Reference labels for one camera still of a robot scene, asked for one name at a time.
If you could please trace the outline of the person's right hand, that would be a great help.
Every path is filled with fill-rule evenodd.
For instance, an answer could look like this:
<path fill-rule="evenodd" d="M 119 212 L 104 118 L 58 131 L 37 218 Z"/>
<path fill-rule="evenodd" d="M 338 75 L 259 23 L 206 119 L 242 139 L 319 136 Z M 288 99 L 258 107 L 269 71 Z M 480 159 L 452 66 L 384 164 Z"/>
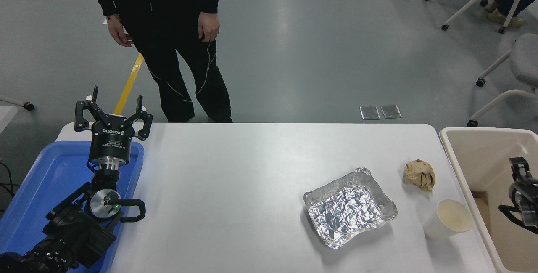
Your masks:
<path fill-rule="evenodd" d="M 106 16 L 105 19 L 109 34 L 118 45 L 123 47 L 133 46 L 132 37 L 124 30 L 124 25 L 119 15 Z"/>

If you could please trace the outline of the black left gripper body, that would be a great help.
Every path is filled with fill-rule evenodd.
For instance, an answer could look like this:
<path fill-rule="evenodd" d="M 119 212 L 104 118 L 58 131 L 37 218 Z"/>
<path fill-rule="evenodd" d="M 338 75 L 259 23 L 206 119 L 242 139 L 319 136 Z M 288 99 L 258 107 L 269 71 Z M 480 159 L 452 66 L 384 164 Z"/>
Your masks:
<path fill-rule="evenodd" d="M 101 168 L 107 164 L 119 168 L 128 164 L 135 135 L 133 123 L 123 116 L 109 114 L 105 115 L 106 120 L 98 115 L 93 118 L 88 168 Z"/>

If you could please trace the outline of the person's left hand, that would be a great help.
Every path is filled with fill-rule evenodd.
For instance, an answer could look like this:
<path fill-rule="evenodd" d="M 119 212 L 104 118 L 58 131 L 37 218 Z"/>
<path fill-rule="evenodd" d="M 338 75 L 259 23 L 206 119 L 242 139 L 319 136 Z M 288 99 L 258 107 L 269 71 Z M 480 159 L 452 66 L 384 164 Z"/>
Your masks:
<path fill-rule="evenodd" d="M 198 38 L 204 42 L 213 42 L 219 35 L 220 21 L 217 13 L 200 12 L 198 17 Z"/>

